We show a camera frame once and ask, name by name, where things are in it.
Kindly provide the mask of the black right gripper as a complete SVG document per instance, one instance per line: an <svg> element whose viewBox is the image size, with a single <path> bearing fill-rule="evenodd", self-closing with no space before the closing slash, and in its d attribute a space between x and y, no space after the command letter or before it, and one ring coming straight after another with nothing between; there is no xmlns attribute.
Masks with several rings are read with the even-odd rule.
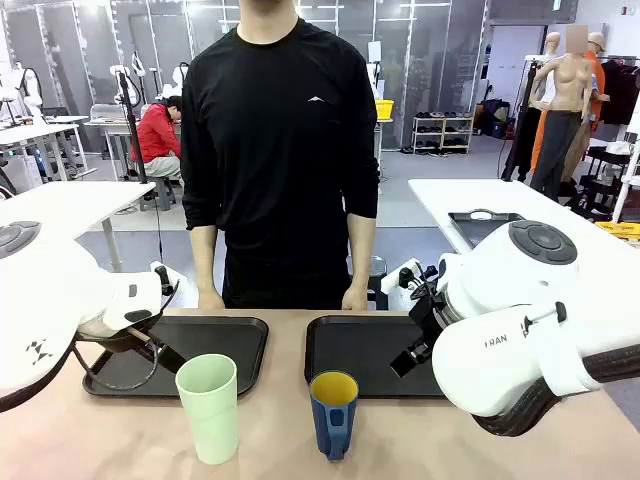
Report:
<svg viewBox="0 0 640 480"><path fill-rule="evenodd" d="M415 367L431 359L435 342L443 331L438 323L437 307L438 302L431 295L425 295L409 311L409 318L421 333L390 363L391 369L399 378L405 377Z"/></svg>

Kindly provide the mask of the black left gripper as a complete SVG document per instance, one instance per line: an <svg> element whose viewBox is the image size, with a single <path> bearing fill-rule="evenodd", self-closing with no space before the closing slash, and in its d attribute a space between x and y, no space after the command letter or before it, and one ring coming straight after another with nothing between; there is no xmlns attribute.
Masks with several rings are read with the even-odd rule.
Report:
<svg viewBox="0 0 640 480"><path fill-rule="evenodd" d="M165 370L176 374L186 363L186 359L180 353L152 333L133 327L127 328L126 331L135 338L134 350L140 356L149 352L151 361Z"/></svg>

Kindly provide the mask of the person's left hand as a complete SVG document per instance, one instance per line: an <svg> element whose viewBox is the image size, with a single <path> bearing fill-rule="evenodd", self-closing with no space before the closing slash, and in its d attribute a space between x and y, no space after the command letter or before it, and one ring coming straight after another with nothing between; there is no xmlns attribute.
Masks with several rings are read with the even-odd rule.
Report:
<svg viewBox="0 0 640 480"><path fill-rule="evenodd" d="M368 310L368 290L367 288L360 288L350 286L341 302L341 309L344 311L367 311Z"/></svg>

